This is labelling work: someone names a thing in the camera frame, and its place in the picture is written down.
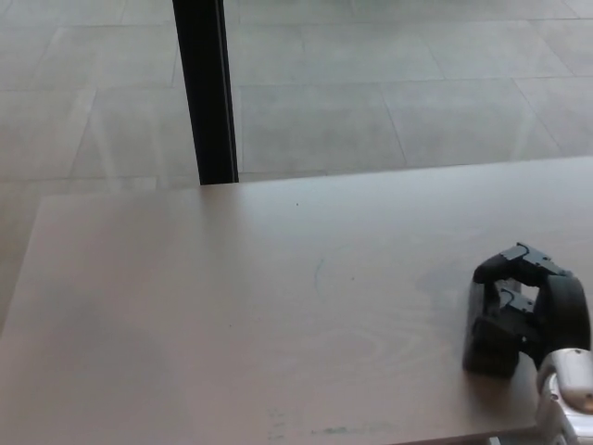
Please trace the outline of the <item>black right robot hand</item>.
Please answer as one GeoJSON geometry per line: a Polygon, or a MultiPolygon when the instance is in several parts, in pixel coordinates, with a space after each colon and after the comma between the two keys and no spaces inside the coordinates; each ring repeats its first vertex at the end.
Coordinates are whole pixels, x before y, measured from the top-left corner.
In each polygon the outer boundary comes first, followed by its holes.
{"type": "Polygon", "coordinates": [[[521,354],[539,368],[555,350],[591,349],[587,298],[580,280],[523,243],[476,267],[470,285],[462,365],[511,378],[521,354]]]}

